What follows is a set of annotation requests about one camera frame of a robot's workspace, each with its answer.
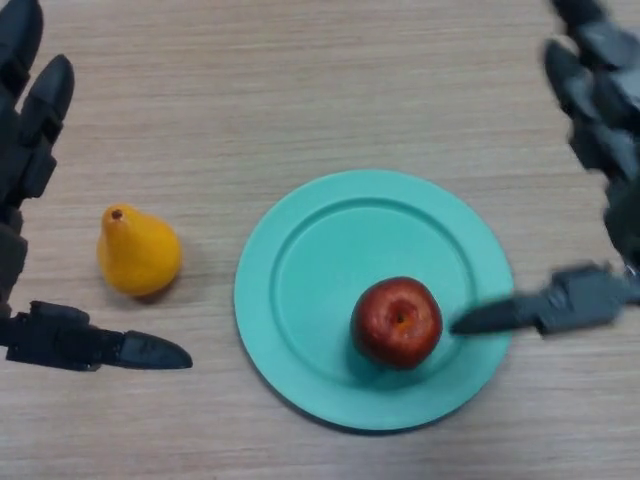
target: yellow pear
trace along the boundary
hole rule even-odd
[[[182,265],[182,247],[169,224],[127,204],[111,205],[101,223],[97,256],[107,284],[144,297],[173,281]]]

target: teal plate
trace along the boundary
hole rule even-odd
[[[423,282],[445,322],[434,352],[408,372],[361,357],[349,337],[360,294],[388,277]],[[452,337],[448,325],[513,278],[489,227],[423,179],[355,170],[293,191],[258,223],[235,279],[236,321],[258,371],[313,417],[358,430],[430,423],[495,373],[510,335]]]

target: wooden table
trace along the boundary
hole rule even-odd
[[[189,480],[634,479],[640,330],[515,341],[466,408],[365,437],[284,406],[250,368],[232,310],[260,216],[331,172],[395,168],[461,196],[501,238],[520,287],[554,266],[614,259],[602,178],[583,173],[538,63],[542,0],[43,0],[37,72],[58,52],[75,100],[14,310],[75,305],[105,328],[184,345],[178,373],[76,374],[0,362],[0,478]],[[634,0],[611,0],[640,25]],[[142,306],[103,285],[99,217],[162,215],[185,273]]]

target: red apple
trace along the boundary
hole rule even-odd
[[[362,294],[351,317],[351,335],[363,355],[410,370],[435,349],[442,335],[442,315],[422,283],[389,278]]]

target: plate rim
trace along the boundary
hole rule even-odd
[[[347,177],[351,177],[353,178],[358,178],[360,177],[360,179],[365,179],[365,177],[368,177],[368,180],[371,181],[373,179],[385,179],[385,180],[389,180],[389,179],[394,179],[400,183],[402,182],[413,182],[415,185],[419,185],[420,188],[425,189],[425,192],[427,192],[428,190],[431,190],[432,195],[436,195],[436,196],[440,196],[442,199],[446,199],[448,202],[453,202],[452,206],[456,206],[457,204],[457,208],[460,212],[464,212],[466,215],[468,215],[470,218],[473,217],[475,223],[476,223],[476,227],[480,226],[482,227],[482,229],[484,230],[483,233],[485,233],[487,235],[487,240],[491,241],[491,243],[493,243],[494,247],[495,247],[495,252],[494,253],[499,253],[499,260],[503,262],[503,265],[501,266],[501,268],[503,269],[502,273],[502,282],[503,282],[503,286],[500,287],[501,290],[503,290],[501,293],[507,293],[507,291],[510,291],[513,289],[513,274],[511,271],[511,266],[509,264],[508,258],[506,256],[506,253],[504,252],[504,249],[502,248],[502,245],[500,244],[499,239],[496,237],[496,235],[493,233],[493,231],[490,229],[490,227],[487,225],[487,223],[478,215],[478,213],[473,210],[473,208],[471,208],[471,206],[469,206],[466,202],[464,202],[462,199],[460,199],[459,197],[457,197],[456,195],[454,195],[453,193],[443,189],[442,187],[440,187],[439,185],[426,180],[424,178],[421,177],[417,177],[411,174],[407,174],[407,173],[403,173],[397,170],[387,170],[387,169],[353,169],[353,170],[343,170],[340,172],[335,172],[335,173],[331,173],[329,175],[325,175],[325,176],[321,176],[318,178],[315,178],[307,183],[304,183],[302,185],[299,185],[298,187],[294,188],[292,191],[290,191],[289,193],[287,193],[285,196],[283,196],[282,198],[280,198],[277,202],[275,202],[275,204],[271,205],[271,207],[262,215],[262,217],[260,218],[260,220],[257,222],[257,224],[254,226],[254,228],[252,229],[249,237],[247,238],[247,241],[245,243],[245,246],[243,248],[242,254],[240,256],[240,259],[238,261],[238,268],[236,270],[236,275],[235,275],[235,279],[234,279],[234,295],[233,295],[233,302],[234,302],[234,314],[236,317],[236,326],[238,329],[238,333],[240,336],[240,340],[241,343],[243,344],[243,348],[245,349],[245,352],[248,355],[248,358],[250,360],[250,362],[253,364],[253,367],[255,368],[255,370],[257,371],[257,373],[262,377],[262,379],[269,385],[269,387],[271,389],[273,389],[280,397],[282,397],[283,399],[285,399],[288,403],[292,404],[293,406],[295,406],[297,409],[303,411],[304,413],[317,418],[323,422],[327,422],[333,425],[337,425],[337,426],[341,426],[341,427],[346,427],[346,428],[352,428],[352,429],[357,429],[357,430],[368,430],[368,431],[389,431],[389,430],[402,430],[402,429],[406,429],[406,428],[412,428],[412,427],[418,427],[420,425],[423,424],[427,424],[430,423],[432,421],[435,421],[443,416],[447,416],[450,413],[453,413],[454,411],[456,411],[458,408],[460,408],[461,406],[463,406],[464,404],[466,404],[468,401],[470,401],[472,398],[474,398],[477,393],[487,384],[489,383],[489,381],[492,379],[492,377],[495,374],[495,371],[498,369],[498,367],[500,366],[500,364],[502,363],[502,360],[504,359],[504,357],[507,354],[507,351],[509,349],[510,343],[511,343],[511,335],[510,334],[502,334],[502,335],[497,335],[497,336],[492,336],[492,338],[487,338],[487,339],[470,339],[470,340],[465,340],[466,344],[468,345],[477,345],[479,346],[481,349],[487,349],[487,351],[491,350],[493,352],[492,355],[492,360],[491,365],[489,367],[487,367],[487,370],[490,370],[489,373],[487,373],[486,376],[487,378],[479,381],[479,385],[477,385],[477,388],[472,388],[470,393],[463,395],[464,397],[466,397],[466,399],[460,403],[460,402],[455,402],[457,404],[457,406],[455,406],[454,408],[449,408],[447,411],[440,413],[440,414],[435,414],[435,415],[426,415],[425,416],[425,420],[421,421],[419,423],[416,422],[394,422],[392,420],[386,419],[386,420],[380,420],[377,422],[377,424],[375,422],[372,421],[358,421],[357,419],[349,419],[349,418],[340,418],[339,415],[335,415],[330,411],[326,411],[323,410],[322,408],[319,408],[317,405],[317,402],[315,402],[316,404],[314,405],[314,402],[311,402],[311,404],[307,401],[304,400],[304,395],[292,395],[291,394],[291,388],[287,388],[285,385],[283,385],[286,382],[282,382],[281,379],[277,378],[277,375],[271,375],[269,372],[269,368],[265,368],[265,363],[264,363],[264,358],[261,358],[264,355],[263,353],[259,352],[259,349],[256,350],[254,347],[254,341],[250,338],[251,335],[248,334],[248,332],[245,330],[244,327],[246,327],[246,325],[244,324],[243,320],[241,319],[241,313],[239,313],[242,311],[242,307],[239,305],[241,305],[242,300],[239,298],[241,296],[242,293],[242,282],[243,282],[243,275],[244,272],[247,269],[247,257],[249,252],[251,252],[252,248],[255,248],[255,242],[259,240],[260,235],[263,231],[263,229],[265,228],[265,226],[269,225],[269,222],[273,220],[273,218],[275,217],[277,219],[277,215],[280,214],[282,215],[281,212],[281,208],[283,205],[286,205],[287,203],[291,203],[292,200],[295,200],[296,197],[299,196],[304,196],[305,192],[307,194],[309,194],[310,190],[313,190],[314,188],[318,188],[318,185],[321,185],[323,183],[327,183],[327,182],[331,182],[333,180],[336,179],[347,179]],[[354,196],[354,198],[365,198],[368,197],[368,195],[364,195],[364,194],[357,194]],[[396,195],[391,195],[391,194],[387,194],[387,195],[382,195],[380,198],[387,198],[387,199],[391,199],[394,202],[398,202],[398,203],[403,203],[403,204],[407,204],[408,202],[403,200],[403,199],[398,199],[396,198]],[[348,198],[342,198],[339,196],[335,196],[331,199],[328,199],[327,202],[329,205],[335,204],[335,203],[339,203],[339,202],[344,202],[346,200],[349,200]],[[429,217],[433,217],[435,218],[437,221],[441,221],[439,218],[437,218],[437,215],[433,214],[432,212],[430,212],[429,210],[425,210],[425,208],[420,207],[420,206],[416,206],[413,205],[411,203],[408,203],[409,205],[411,205],[413,208],[416,208],[417,210],[419,210],[421,213],[429,216]],[[307,210],[309,213],[308,215],[305,217],[302,217],[302,221],[304,221],[305,218],[307,218],[308,216],[311,216],[314,214],[314,212],[320,210],[322,208],[322,205],[318,204],[314,204],[313,205],[313,209],[309,209],[309,208],[305,208],[304,210]],[[288,231],[286,231],[283,236],[286,238],[287,236],[290,235],[291,231],[293,231],[294,229],[298,228],[298,226],[300,225],[300,222],[298,221],[294,221],[290,223],[290,229]],[[456,243],[458,242],[458,238],[457,236],[454,235],[455,232],[452,232],[451,229],[447,229],[448,233],[450,233],[453,236],[453,239],[456,241]],[[466,249],[464,249],[464,246],[462,246],[463,251],[465,252],[465,257],[468,257],[468,253],[466,251]],[[478,272],[474,269],[472,271],[472,274],[478,275]],[[486,295],[479,293],[478,294],[480,297],[485,297]],[[493,342],[493,346],[486,346],[489,345],[487,342]],[[298,359],[298,361],[300,363],[304,363],[304,361],[302,359]],[[310,375],[311,377],[316,377],[317,375],[314,371],[308,372],[308,375]]]

